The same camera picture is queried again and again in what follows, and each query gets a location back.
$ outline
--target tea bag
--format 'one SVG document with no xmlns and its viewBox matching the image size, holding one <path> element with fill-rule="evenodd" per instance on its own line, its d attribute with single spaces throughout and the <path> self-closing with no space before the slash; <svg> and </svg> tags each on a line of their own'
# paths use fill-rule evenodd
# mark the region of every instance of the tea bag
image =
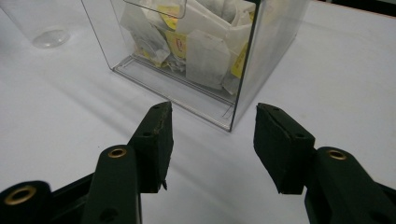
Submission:
<svg viewBox="0 0 396 224">
<path fill-rule="evenodd" d="M 221 90 L 230 56 L 224 40 L 194 30 L 187 35 L 186 78 L 209 88 Z"/>
<path fill-rule="evenodd" d="M 134 42 L 156 64 L 169 56 L 170 50 L 160 32 L 146 18 L 141 7 L 126 4 L 120 25 L 131 32 Z"/>
</svg>

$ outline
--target white tabletop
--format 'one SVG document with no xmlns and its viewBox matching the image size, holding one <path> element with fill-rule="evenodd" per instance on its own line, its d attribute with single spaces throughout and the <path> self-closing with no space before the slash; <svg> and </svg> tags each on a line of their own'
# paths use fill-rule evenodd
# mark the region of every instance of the white tabletop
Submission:
<svg viewBox="0 0 396 224">
<path fill-rule="evenodd" d="M 81 3 L 72 38 L 35 49 L 0 11 L 0 190 L 52 189 L 126 144 L 163 98 L 109 71 Z M 308 223 L 304 196 L 277 194 L 253 149 L 255 105 L 277 105 L 396 189 L 396 20 L 311 2 L 290 49 L 232 133 L 174 105 L 169 190 L 142 195 L 144 223 Z"/>
</svg>

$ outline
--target tea bag packet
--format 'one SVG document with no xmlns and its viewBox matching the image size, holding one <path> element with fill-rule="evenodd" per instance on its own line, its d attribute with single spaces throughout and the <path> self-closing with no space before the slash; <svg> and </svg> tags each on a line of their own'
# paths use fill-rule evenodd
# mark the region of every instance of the tea bag packet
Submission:
<svg viewBox="0 0 396 224">
<path fill-rule="evenodd" d="M 209 9 L 213 14 L 221 17 L 221 13 L 224 7 L 224 2 L 227 0 L 197 0 L 203 7 Z"/>
<path fill-rule="evenodd" d="M 230 95 L 236 95 L 239 90 L 239 83 L 241 79 L 234 76 L 230 72 L 228 72 L 222 82 L 222 87 L 226 90 Z"/>
<path fill-rule="evenodd" d="M 187 35 L 186 78 L 209 88 L 221 90 L 230 57 L 223 39 L 194 30 Z"/>
<path fill-rule="evenodd" d="M 247 1 L 236 1 L 236 14 L 231 23 L 232 26 L 251 24 L 253 22 L 256 5 Z"/>
<path fill-rule="evenodd" d="M 136 45 L 144 52 L 144 56 L 155 64 L 162 64 L 170 54 L 170 49 L 157 30 L 146 18 L 141 7 L 126 4 L 120 25 L 131 32 Z"/>
<path fill-rule="evenodd" d="M 177 21 L 176 32 L 188 35 L 193 30 L 200 30 L 223 39 L 230 27 L 230 23 L 215 15 L 196 0 L 188 0 L 186 14 L 183 19 Z"/>
<path fill-rule="evenodd" d="M 236 5 L 239 1 L 242 0 L 224 0 L 220 17 L 231 24 L 236 16 Z"/>
</svg>

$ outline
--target clear plastic box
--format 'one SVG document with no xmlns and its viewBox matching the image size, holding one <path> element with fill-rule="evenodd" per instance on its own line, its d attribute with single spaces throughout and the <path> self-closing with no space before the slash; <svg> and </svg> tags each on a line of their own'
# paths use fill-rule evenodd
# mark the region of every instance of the clear plastic box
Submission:
<svg viewBox="0 0 396 224">
<path fill-rule="evenodd" d="M 309 0 L 81 0 L 110 69 L 231 131 Z"/>
</svg>

